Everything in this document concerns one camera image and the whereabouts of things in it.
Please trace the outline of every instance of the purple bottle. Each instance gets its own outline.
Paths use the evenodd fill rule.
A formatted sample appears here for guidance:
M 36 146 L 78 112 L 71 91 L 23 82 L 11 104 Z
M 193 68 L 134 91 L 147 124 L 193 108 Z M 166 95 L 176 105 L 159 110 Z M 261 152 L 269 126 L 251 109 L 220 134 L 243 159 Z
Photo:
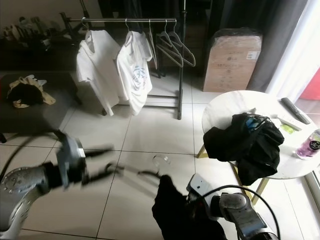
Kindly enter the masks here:
M 308 139 L 296 150 L 300 158 L 310 158 L 320 152 L 320 129 L 315 130 Z

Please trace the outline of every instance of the beige cloth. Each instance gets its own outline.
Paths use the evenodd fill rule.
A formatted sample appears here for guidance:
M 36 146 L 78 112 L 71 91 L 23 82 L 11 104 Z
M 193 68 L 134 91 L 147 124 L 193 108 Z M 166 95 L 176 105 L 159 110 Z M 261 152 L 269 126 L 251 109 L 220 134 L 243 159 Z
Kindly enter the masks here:
M 42 98 L 43 98 L 44 103 L 49 104 L 49 105 L 54 104 L 56 102 L 56 100 L 52 96 L 50 96 L 47 92 L 44 91 L 43 87 L 39 85 L 36 78 L 32 78 L 32 77 L 33 77 L 33 75 L 26 76 L 25 78 L 19 77 L 19 79 L 17 81 L 10 83 L 9 84 L 10 90 L 8 91 L 7 95 L 9 95 L 9 93 L 12 91 L 12 89 L 14 89 L 16 86 L 18 86 L 18 84 L 20 84 L 20 83 L 29 84 L 29 85 L 33 85 L 33 86 L 37 87 L 40 90 L 40 92 L 42 93 Z M 23 108 L 29 107 L 29 105 L 27 105 L 27 104 L 22 104 L 21 99 L 14 101 L 13 106 L 18 109 L 23 109 Z

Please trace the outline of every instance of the cardboard box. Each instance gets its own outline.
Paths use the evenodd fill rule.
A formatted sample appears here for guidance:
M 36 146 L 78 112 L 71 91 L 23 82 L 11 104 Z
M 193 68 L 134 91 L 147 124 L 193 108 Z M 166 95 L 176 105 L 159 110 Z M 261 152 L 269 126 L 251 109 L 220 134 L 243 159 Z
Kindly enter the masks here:
M 248 28 L 222 29 L 210 44 L 204 92 L 245 90 L 255 69 L 262 37 Z

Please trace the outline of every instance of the white tile floor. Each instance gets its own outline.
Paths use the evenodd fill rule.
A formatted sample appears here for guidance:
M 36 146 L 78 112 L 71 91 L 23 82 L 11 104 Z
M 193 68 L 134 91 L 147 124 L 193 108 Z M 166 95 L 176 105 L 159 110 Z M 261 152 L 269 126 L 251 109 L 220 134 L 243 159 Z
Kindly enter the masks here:
M 178 89 L 177 76 L 153 78 L 152 94 L 174 95 Z M 131 171 L 126 171 L 123 177 L 110 177 L 84 188 L 77 185 L 67 191 L 56 189 L 38 199 L 29 212 L 19 239 L 161 240 L 161 231 L 151 212 L 158 183 L 135 173 L 137 170 L 155 169 L 152 157 L 156 153 L 169 157 L 171 164 L 161 163 L 160 171 L 171 175 L 176 187 L 184 194 L 195 172 L 213 187 L 237 184 L 228 163 L 208 158 L 195 159 L 203 144 L 202 112 L 206 104 L 220 94 L 202 92 L 200 85 L 197 77 L 185 74 L 182 120 L 176 120 L 176 112 L 171 109 L 144 108 L 139 115 L 130 116 L 126 106 L 116 106 L 112 117 L 99 115 L 101 106 L 90 87 L 80 84 L 79 96 L 83 106 L 71 107 L 61 128 L 79 138 L 85 149 L 113 144 L 113 152 L 88 162 L 89 171 L 108 162 L 118 162 L 127 169 L 130 167 Z M 151 98 L 148 102 L 159 103 L 161 100 Z M 172 100 L 162 102 L 174 103 Z M 6 136 L 8 142 L 0 145 L 0 168 L 25 139 L 12 134 Z M 56 162 L 55 152 L 59 146 L 51 137 L 38 138 L 16 156 L 11 169 L 45 161 Z M 320 239 L 320 214 L 304 179 L 270 180 L 262 195 L 275 211 L 283 240 Z M 271 215 L 261 202 L 256 209 L 274 228 Z M 224 219 L 219 222 L 227 238 L 236 240 L 234 225 Z

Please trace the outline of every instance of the red object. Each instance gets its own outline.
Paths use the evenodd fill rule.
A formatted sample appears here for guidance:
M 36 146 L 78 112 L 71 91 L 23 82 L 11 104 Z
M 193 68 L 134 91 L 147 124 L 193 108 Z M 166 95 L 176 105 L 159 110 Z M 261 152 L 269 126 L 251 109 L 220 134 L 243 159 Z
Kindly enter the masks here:
M 300 96 L 301 99 L 320 100 L 320 68 Z

